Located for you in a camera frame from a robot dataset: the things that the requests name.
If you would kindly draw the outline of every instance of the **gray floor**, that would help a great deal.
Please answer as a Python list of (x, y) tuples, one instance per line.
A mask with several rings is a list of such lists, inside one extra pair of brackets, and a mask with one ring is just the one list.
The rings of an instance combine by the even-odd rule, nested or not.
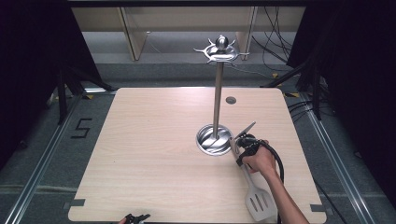
[[(204, 55), (191, 49), (204, 48), (208, 44), (208, 37), (214, 40), (218, 35), (216, 33), (150, 33), (141, 59), (132, 62), (123, 34), (84, 34), (103, 80), (115, 87), (214, 86), (215, 67), (205, 64)], [(234, 39), (233, 34), (224, 35)], [(264, 42), (262, 34), (255, 36), (262, 43)], [(292, 33), (284, 36), (292, 43)], [(282, 53), (276, 46), (270, 48)], [(268, 53), (264, 55), (264, 60), (272, 68), (289, 69)], [(255, 43), (252, 43), (248, 61), (237, 59), (235, 64), (236, 67), (225, 68), (224, 86), (258, 88), (271, 82), (273, 74), (282, 76), (285, 73), (285, 71), (271, 70), (263, 65), (262, 51)], [(295, 93), (294, 84), (297, 79), (298, 76), (291, 78), (279, 88), (286, 93)], [(92, 99), (78, 101), (20, 223), (71, 223), (67, 218), (67, 207), (64, 205), (74, 198), (113, 98), (112, 94), (95, 94)], [(302, 101), (299, 97), (286, 97), (285, 100), (288, 105)], [(330, 196), (347, 223), (360, 223), (353, 203), (348, 198), (308, 114), (304, 111), (305, 108), (301, 107), (292, 111), (290, 115), (295, 120), (294, 125), (312, 176)], [(377, 223), (395, 223), (394, 208), (375, 183), (363, 160), (355, 156), (356, 148), (336, 114), (327, 104), (321, 104), (321, 111), (322, 123), (353, 182), (368, 204), (370, 213)], [(1, 170), (0, 220), (6, 220), (9, 209), (18, 199), (23, 186), (28, 182), (46, 149), (57, 128), (58, 112), (58, 103), (55, 101), (48, 110), (43, 111), (26, 138), (28, 148), (16, 151), (7, 166)], [(72, 138), (82, 135), (80, 130), (76, 130), (80, 119), (92, 119), (81, 123), (82, 127), (90, 130), (86, 138)], [(341, 223), (340, 217), (334, 212), (324, 193), (320, 190), (318, 193), (328, 210), (326, 223)]]

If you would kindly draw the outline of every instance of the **black clamp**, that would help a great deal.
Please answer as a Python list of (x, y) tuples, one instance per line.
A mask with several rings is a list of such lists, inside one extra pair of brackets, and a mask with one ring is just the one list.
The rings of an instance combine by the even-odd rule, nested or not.
[(236, 140), (236, 144), (239, 147), (242, 147), (245, 149), (245, 151), (239, 155), (239, 158), (236, 160), (236, 163), (241, 166), (242, 159), (246, 156), (254, 156), (257, 153), (257, 150), (259, 150), (260, 147), (260, 142), (264, 142), (262, 140), (256, 139), (253, 134), (246, 133), (243, 134), (240, 138)]
[(139, 217), (134, 217), (132, 214), (126, 216), (125, 224), (142, 224), (144, 220), (150, 217), (150, 214), (141, 215)]

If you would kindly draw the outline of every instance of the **metal rail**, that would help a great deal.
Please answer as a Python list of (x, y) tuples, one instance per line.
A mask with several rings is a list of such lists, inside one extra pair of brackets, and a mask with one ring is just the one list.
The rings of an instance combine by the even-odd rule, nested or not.
[(12, 206), (7, 219), (5, 221), (6, 224), (18, 224), (20, 223), (30, 201), (35, 194), (35, 190), (41, 180), (41, 177), (46, 172), (47, 167), (50, 164), (52, 156), (55, 152), (56, 147), (58, 146), (59, 142), (62, 139), (64, 134), (64, 130), (67, 127), (70, 117), (73, 114), (81, 96), (76, 96), (75, 99), (71, 102), (69, 108), (69, 113), (65, 117), (64, 121), (58, 125), (54, 134), (52, 135), (51, 139), (49, 140), (49, 144), (47, 145), (46, 149), (44, 150), (43, 155), (40, 158), (37, 166), (35, 167), (32, 175), (30, 176), (29, 180), (27, 181), (26, 185), (24, 186), (21, 195), (19, 196), (18, 200)]
[[(302, 101), (308, 100), (308, 97), (305, 93), (301, 93), (300, 95)], [(338, 178), (340, 179), (340, 182), (343, 185), (344, 190), (346, 191), (346, 195), (349, 198), (353, 208), (355, 209), (359, 220), (361, 221), (361, 223), (376, 223), (374, 216), (369, 211), (366, 201), (364, 201), (361, 193), (358, 190), (358, 187), (349, 175), (347, 168), (345, 167), (343, 161), (341, 160), (341, 157), (335, 149), (334, 144), (332, 143), (330, 136), (327, 134), (322, 122), (316, 119), (312, 111), (309, 110), (307, 114), (312, 122), (312, 125), (315, 128), (315, 131), (318, 134), (320, 142), (323, 144), (324, 149), (329, 156), (332, 166), (337, 173)]]

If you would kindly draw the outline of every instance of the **white spatula head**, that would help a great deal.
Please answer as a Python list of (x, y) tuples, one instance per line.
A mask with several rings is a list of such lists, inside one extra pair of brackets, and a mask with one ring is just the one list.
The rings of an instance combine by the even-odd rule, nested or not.
[(255, 221), (263, 221), (277, 215), (274, 201), (271, 195), (264, 189), (249, 188), (246, 205)]

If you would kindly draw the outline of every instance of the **table surface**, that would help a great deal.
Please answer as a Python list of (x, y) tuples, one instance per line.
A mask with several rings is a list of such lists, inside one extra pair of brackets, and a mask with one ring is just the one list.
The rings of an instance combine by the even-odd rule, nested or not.
[[(198, 131), (213, 120), (214, 88), (120, 89), (107, 114), (72, 206), (73, 221), (115, 221), (151, 214), (148, 222), (253, 223), (248, 183), (232, 152), (208, 156)], [(236, 98), (234, 105), (225, 98)], [(285, 168), (285, 187), (311, 223), (321, 204), (284, 97), (278, 89), (223, 88), (219, 123), (268, 139)], [(269, 191), (259, 174), (255, 184)]]

